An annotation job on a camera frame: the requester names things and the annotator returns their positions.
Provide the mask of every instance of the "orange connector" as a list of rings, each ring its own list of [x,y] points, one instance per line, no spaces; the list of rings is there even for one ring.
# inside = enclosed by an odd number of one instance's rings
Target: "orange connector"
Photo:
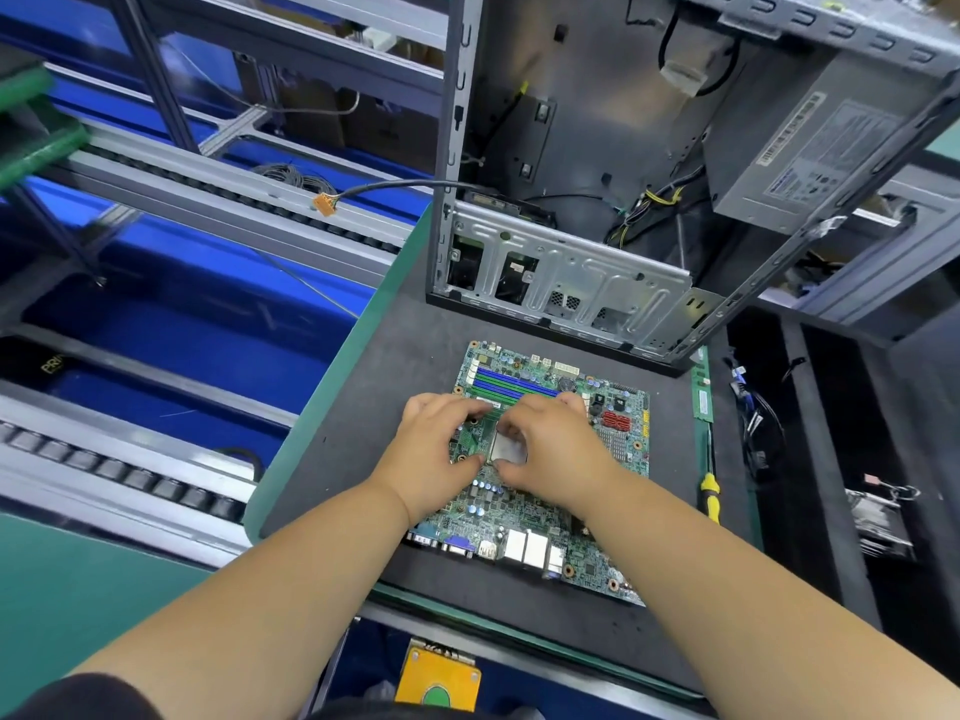
[[[327,193],[320,193],[313,197],[313,206],[322,216],[330,217],[336,211],[337,200]]]

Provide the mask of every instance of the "blue ram slot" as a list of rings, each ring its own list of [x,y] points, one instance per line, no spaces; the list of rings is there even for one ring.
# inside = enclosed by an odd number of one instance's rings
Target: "blue ram slot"
[[[481,387],[483,389],[486,389],[488,392],[493,392],[494,394],[498,394],[501,397],[509,397],[513,401],[520,401],[521,397],[523,397],[523,394],[520,393],[519,391],[513,391],[510,388],[506,388],[505,386],[495,384],[492,381],[487,381],[486,379],[480,378],[479,375],[476,377],[476,380],[474,380],[473,385],[476,387]]]
[[[493,379],[494,381],[501,381],[505,384],[524,387],[532,392],[542,394],[545,397],[556,397],[559,394],[558,391],[554,391],[552,388],[547,388],[546,386],[541,386],[540,384],[534,384],[532,381],[526,381],[524,379],[514,378],[513,376],[507,376],[503,373],[496,373],[495,371],[490,371],[488,368],[478,368],[477,374],[486,376],[487,379]]]

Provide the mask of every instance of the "yellow box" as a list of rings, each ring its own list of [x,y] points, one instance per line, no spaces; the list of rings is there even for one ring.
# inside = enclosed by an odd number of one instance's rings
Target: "yellow box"
[[[441,653],[413,645],[403,662],[395,702],[474,711],[480,670]]]

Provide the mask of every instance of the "hand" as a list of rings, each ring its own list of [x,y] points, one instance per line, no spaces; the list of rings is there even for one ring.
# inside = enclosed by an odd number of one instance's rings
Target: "hand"
[[[587,521],[592,501],[621,472],[587,422],[584,402],[564,391],[556,398],[527,394],[500,417],[497,429],[527,446],[527,461],[498,459],[494,466],[513,488],[566,508]]]
[[[484,455],[450,463],[450,438],[467,417],[482,417],[493,405],[456,394],[422,393],[403,409],[396,436],[366,482],[395,493],[410,526],[443,508],[483,467]]]

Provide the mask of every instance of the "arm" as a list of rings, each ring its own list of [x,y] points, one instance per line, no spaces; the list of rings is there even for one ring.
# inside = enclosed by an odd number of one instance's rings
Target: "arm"
[[[457,425],[489,405],[421,394],[376,469],[239,556],[74,670],[140,690],[166,718],[297,714],[404,533],[474,479]]]
[[[697,671],[725,718],[954,718],[960,689],[650,480],[590,428],[576,394],[524,396],[527,444],[503,479],[578,516]]]

